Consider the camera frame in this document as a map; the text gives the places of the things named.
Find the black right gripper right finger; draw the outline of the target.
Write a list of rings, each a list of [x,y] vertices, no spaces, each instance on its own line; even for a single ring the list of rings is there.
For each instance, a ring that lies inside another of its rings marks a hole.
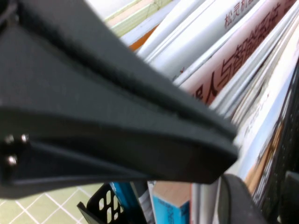
[[[265,224],[247,186],[237,176],[223,175],[219,195],[220,224]]]

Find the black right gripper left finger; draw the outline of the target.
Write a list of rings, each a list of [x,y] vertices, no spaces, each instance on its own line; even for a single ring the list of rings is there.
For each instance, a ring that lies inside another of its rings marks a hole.
[[[145,64],[84,0],[0,3],[0,196],[212,183],[235,127]]]

